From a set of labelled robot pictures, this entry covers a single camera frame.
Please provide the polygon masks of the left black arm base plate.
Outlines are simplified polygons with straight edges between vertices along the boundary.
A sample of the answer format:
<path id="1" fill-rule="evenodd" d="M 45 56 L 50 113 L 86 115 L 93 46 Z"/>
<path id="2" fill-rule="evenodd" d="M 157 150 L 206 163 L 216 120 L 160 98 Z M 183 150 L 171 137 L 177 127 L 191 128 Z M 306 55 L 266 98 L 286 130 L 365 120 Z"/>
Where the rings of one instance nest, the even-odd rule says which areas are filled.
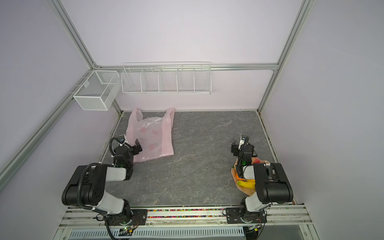
<path id="1" fill-rule="evenodd" d="M 148 209 L 131 209 L 128 215 L 109 215 L 107 223 L 109 226 L 143 226 L 146 224 Z"/>

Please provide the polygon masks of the pink plastic bag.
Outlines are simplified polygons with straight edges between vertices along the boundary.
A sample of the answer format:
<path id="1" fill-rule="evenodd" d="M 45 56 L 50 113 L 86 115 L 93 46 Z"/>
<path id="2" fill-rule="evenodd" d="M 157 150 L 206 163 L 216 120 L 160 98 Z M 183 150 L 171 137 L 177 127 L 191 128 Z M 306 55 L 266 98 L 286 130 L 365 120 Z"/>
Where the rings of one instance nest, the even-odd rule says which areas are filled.
<path id="1" fill-rule="evenodd" d="M 134 109 L 129 117 L 126 137 L 129 144 L 139 141 L 142 151 L 134 156 L 134 162 L 146 162 L 174 155 L 172 129 L 175 109 L 167 109 L 162 117 L 143 118 L 143 113 Z"/>

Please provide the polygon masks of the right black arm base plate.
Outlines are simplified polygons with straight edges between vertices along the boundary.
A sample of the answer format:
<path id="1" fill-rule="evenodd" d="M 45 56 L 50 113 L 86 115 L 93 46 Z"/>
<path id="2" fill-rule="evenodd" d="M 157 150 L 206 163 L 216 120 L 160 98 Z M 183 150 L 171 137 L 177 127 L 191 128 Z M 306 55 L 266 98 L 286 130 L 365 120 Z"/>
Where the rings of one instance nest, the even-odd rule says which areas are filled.
<path id="1" fill-rule="evenodd" d="M 227 218 L 228 224 L 264 224 L 267 222 L 267 214 L 265 211 L 248 212 L 241 210 L 240 207 L 225 208 L 222 213 Z"/>

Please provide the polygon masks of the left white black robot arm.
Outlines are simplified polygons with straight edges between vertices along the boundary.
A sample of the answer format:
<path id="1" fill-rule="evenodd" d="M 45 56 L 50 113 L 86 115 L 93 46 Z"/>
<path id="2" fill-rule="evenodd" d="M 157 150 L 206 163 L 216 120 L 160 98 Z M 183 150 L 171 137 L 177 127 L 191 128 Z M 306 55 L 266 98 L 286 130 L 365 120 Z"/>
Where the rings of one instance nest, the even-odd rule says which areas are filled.
<path id="1" fill-rule="evenodd" d="M 143 149 L 138 139 L 129 144 L 125 136 L 121 136 L 110 139 L 109 150 L 114 159 L 112 164 L 91 163 L 76 168 L 62 193 L 62 203 L 98 213 L 110 225 L 129 225 L 135 215 L 128 200 L 113 196 L 105 187 L 107 182 L 130 180 L 134 156 Z"/>

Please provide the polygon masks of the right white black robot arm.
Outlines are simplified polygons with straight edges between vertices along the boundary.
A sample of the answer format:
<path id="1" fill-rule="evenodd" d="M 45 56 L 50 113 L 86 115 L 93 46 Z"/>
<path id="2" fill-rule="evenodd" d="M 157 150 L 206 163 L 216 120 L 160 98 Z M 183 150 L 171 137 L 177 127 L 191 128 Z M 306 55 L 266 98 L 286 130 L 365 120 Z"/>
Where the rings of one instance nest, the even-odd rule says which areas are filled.
<path id="1" fill-rule="evenodd" d="M 232 143 L 231 153 L 237 158 L 231 174 L 238 189 L 247 196 L 239 207 L 226 210 L 229 223 L 263 224 L 267 208 L 293 201 L 293 189 L 280 163 L 260 160 L 251 144 Z"/>

